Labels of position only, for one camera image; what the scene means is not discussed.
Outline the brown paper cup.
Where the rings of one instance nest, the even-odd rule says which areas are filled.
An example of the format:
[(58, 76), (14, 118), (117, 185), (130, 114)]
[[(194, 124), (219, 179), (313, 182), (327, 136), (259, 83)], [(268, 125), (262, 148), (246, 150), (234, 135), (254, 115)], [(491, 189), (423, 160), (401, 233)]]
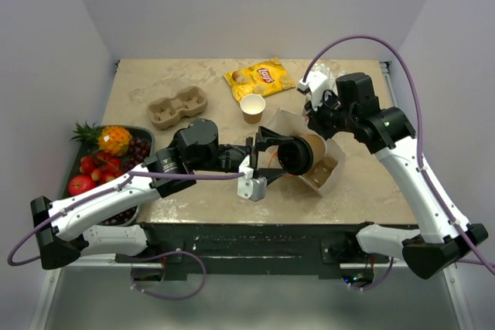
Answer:
[(309, 149), (309, 159), (304, 162), (302, 173), (307, 173), (315, 164), (320, 162), (326, 155), (326, 141), (317, 134), (303, 134), (301, 139)]
[(266, 102), (259, 94), (248, 94), (241, 99), (240, 108), (246, 123), (257, 124), (262, 119)]

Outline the black coffee cup lid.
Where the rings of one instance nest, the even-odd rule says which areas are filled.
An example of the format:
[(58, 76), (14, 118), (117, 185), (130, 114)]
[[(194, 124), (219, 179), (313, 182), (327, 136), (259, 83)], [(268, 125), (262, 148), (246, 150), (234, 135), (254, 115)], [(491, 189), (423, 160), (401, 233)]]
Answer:
[(290, 175), (307, 173), (314, 160), (310, 144), (302, 137), (294, 137), (293, 141), (280, 145), (277, 158), (282, 169)]

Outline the brown paper takeout bag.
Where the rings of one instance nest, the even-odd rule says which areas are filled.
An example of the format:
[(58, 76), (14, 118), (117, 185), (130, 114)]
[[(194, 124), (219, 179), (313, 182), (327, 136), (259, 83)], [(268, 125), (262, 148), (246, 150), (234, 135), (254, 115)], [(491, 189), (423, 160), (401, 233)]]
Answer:
[[(268, 129), (283, 135), (314, 134), (323, 142), (323, 138), (306, 126), (307, 121), (301, 114), (279, 108), (268, 122)], [(325, 140), (326, 152), (321, 160), (304, 175), (298, 178), (319, 196), (328, 194), (338, 183), (345, 169), (346, 155), (333, 139)]]

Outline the cardboard cup carrier tray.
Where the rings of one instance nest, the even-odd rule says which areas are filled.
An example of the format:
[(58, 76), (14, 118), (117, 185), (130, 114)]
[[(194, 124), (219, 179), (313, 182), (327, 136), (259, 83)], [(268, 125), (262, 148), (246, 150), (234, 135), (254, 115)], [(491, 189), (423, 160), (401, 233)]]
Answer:
[(186, 87), (174, 97), (163, 97), (147, 106), (148, 119), (158, 130), (178, 124), (185, 117), (203, 113), (208, 106), (206, 93), (197, 86)]

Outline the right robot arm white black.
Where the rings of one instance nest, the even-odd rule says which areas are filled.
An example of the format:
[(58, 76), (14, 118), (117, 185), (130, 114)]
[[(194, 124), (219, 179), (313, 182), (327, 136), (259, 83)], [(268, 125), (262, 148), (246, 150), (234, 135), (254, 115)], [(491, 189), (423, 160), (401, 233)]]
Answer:
[(307, 125), (325, 139), (353, 134), (386, 168), (413, 212), (418, 227), (403, 230), (365, 223), (345, 242), (346, 257), (363, 262), (372, 253), (403, 260), (411, 271), (429, 279), (461, 260), (488, 237), (486, 227), (471, 223), (446, 194), (427, 161), (418, 153), (418, 136), (403, 111), (382, 109), (373, 82), (365, 73), (336, 79), (310, 72), (297, 84), (306, 96)]

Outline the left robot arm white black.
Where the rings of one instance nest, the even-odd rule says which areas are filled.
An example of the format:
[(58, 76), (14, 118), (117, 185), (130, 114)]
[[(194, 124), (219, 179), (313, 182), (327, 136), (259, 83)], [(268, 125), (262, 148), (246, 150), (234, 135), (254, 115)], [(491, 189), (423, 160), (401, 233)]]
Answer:
[(259, 168), (259, 153), (296, 142), (295, 137), (260, 127), (244, 145), (222, 145), (217, 125), (197, 119), (177, 131), (167, 148), (110, 182), (66, 199), (34, 199), (31, 209), (41, 265), (52, 270), (84, 254), (101, 253), (152, 262), (159, 256), (160, 243), (146, 236), (140, 226), (106, 226), (98, 231), (98, 224), (133, 206), (183, 191), (199, 180), (235, 179), (237, 195), (257, 202), (265, 197), (268, 184), (285, 174), (283, 170)]

